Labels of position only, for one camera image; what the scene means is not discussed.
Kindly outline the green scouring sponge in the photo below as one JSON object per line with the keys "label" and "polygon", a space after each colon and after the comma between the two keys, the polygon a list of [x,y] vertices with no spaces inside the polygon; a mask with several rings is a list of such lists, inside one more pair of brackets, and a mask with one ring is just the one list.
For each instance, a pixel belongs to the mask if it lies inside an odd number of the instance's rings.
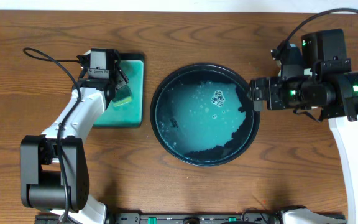
{"label": "green scouring sponge", "polygon": [[128,86],[124,86],[116,92],[115,97],[112,99],[114,107],[122,106],[132,101],[132,92]]}

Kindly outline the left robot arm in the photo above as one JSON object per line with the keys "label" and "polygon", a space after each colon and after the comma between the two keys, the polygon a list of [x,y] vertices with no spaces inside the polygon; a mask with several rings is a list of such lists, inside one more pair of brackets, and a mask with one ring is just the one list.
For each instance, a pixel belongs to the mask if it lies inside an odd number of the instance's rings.
{"label": "left robot arm", "polygon": [[23,206],[55,214],[60,223],[110,223],[108,207],[90,195],[84,143],[128,78],[114,49],[78,56],[82,71],[73,78],[71,99],[55,122],[20,144]]}

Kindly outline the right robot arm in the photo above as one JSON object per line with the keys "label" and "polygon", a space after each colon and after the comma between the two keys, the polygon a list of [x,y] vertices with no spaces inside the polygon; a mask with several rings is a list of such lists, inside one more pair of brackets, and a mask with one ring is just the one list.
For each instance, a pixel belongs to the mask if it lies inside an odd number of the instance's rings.
{"label": "right robot arm", "polygon": [[344,47],[328,47],[328,56],[319,57],[322,44],[304,43],[301,48],[288,42],[272,49],[272,58],[281,66],[276,77],[250,82],[249,98],[256,111],[266,102],[270,110],[292,109],[308,114],[319,108],[317,122],[328,121],[342,165],[346,187],[346,223],[358,223],[358,72]]}

